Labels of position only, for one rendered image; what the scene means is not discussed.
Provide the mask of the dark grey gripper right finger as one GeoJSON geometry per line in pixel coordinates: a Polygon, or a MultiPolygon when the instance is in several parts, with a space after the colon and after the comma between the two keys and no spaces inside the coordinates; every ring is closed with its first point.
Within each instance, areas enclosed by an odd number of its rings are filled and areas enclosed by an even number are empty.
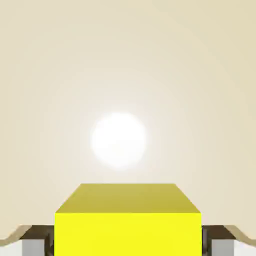
{"type": "Polygon", "coordinates": [[[256,239],[234,225],[203,225],[202,256],[256,256],[256,239]]]}

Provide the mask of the small yellow cube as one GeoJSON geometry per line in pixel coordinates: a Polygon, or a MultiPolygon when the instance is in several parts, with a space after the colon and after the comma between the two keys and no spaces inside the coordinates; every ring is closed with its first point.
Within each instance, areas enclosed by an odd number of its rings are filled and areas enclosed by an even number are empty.
{"type": "Polygon", "coordinates": [[[202,216],[173,183],[81,184],[54,215],[54,256],[202,256],[202,216]]]}

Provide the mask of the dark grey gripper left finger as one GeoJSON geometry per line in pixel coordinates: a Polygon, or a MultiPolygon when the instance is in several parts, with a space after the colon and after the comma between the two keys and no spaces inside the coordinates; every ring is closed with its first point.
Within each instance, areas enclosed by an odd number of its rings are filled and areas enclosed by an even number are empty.
{"type": "Polygon", "coordinates": [[[0,256],[54,256],[54,226],[18,226],[0,239],[0,256]]]}

